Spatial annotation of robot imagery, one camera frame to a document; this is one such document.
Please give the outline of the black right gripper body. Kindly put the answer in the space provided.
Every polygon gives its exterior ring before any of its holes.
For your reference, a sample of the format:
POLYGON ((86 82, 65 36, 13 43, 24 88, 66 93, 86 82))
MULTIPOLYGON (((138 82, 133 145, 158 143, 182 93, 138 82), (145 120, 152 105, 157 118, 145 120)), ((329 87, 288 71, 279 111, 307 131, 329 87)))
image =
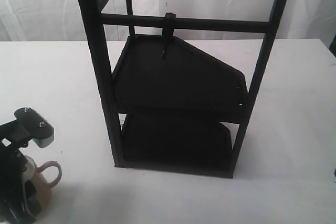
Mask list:
POLYGON ((34 223, 36 216, 28 207, 24 167, 27 159, 19 150, 27 147, 32 136, 25 132, 17 120, 1 125, 1 222, 34 223))

